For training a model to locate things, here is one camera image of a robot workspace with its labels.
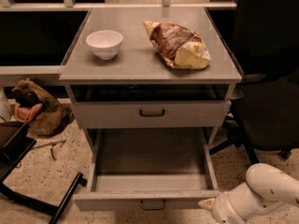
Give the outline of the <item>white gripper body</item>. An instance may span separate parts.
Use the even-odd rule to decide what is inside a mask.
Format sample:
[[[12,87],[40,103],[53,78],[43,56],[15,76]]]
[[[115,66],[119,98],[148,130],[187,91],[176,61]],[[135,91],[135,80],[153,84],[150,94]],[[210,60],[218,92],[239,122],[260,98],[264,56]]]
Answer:
[[[246,221],[233,208],[227,191],[215,199],[211,214],[220,224],[246,224]]]

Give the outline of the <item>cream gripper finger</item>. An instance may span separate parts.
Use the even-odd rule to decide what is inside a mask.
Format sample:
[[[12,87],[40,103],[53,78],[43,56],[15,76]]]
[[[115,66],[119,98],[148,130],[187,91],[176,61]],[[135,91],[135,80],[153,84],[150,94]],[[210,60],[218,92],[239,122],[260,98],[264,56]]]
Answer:
[[[198,203],[198,205],[202,209],[206,209],[207,211],[211,212],[214,202],[215,202],[215,198],[209,198],[209,199],[205,199],[205,200],[200,201]]]

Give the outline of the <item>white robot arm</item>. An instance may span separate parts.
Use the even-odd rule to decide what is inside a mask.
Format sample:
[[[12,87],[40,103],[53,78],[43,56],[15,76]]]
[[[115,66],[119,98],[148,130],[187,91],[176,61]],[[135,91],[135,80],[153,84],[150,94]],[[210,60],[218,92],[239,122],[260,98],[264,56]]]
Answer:
[[[272,165],[256,163],[247,170],[244,183],[198,205],[219,224],[246,224],[253,217],[298,207],[299,181]]]

